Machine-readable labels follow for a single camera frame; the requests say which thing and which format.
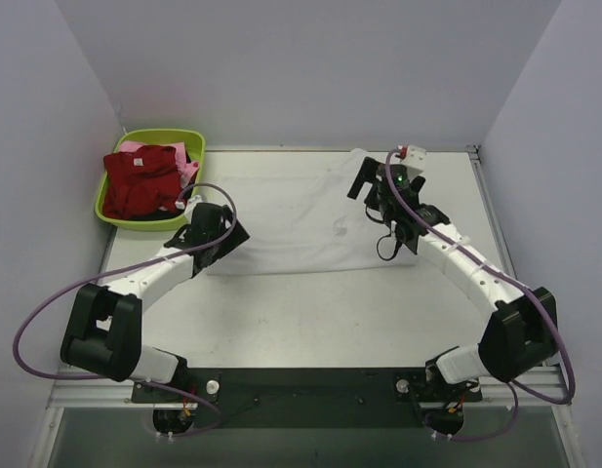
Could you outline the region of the white t shirt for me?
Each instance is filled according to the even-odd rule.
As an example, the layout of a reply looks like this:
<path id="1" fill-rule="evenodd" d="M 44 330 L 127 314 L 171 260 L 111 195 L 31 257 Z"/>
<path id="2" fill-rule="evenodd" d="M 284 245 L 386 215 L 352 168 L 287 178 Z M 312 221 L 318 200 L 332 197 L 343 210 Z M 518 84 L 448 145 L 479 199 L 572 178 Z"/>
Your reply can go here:
<path id="1" fill-rule="evenodd" d="M 217 276 L 300 274 L 415 264 L 397 249 L 379 215 L 347 192 L 368 153 L 354 149 L 325 162 L 298 156 L 276 173 L 272 164 L 214 182 L 232 197 L 250 238 L 211 267 Z"/>

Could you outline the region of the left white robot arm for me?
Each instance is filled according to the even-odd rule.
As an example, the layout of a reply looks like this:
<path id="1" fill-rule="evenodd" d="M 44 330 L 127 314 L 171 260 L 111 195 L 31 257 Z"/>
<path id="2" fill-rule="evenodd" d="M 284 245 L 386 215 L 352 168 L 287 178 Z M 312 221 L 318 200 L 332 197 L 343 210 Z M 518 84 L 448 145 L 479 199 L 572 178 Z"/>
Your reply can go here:
<path id="1" fill-rule="evenodd" d="M 82 286 L 60 347 L 60 359 L 114 381 L 153 381 L 167 401 L 187 392 L 185 359 L 142 344 L 144 312 L 176 286 L 249 240 L 231 207 L 198 203 L 191 221 L 157 252 L 157 262 L 106 285 Z"/>

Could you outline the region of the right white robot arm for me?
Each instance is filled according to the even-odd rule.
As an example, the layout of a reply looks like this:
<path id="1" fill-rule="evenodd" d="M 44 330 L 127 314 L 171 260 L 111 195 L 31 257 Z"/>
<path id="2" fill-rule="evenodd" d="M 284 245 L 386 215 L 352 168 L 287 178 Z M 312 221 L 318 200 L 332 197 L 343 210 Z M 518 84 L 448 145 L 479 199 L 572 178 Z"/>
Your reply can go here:
<path id="1" fill-rule="evenodd" d="M 486 328 L 480 340 L 427 361 L 428 379 L 456 385 L 491 376 L 510 382 L 553 357 L 556 305 L 544 288 L 535 291 L 505 276 L 459 232 L 441 210 L 421 202 L 425 183 L 408 163 L 386 165 L 361 151 L 361 166 L 347 193 L 364 199 L 368 219 L 388 227 L 396 248 L 407 248 L 440 270 L 474 305 Z"/>

